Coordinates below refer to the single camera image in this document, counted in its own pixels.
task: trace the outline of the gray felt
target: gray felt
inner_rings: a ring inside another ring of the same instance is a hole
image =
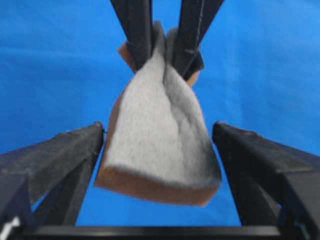
[[[156,22],[154,32],[151,59],[123,93],[104,167],[172,186],[216,187],[221,174],[200,105],[171,66],[176,31],[165,40]]]

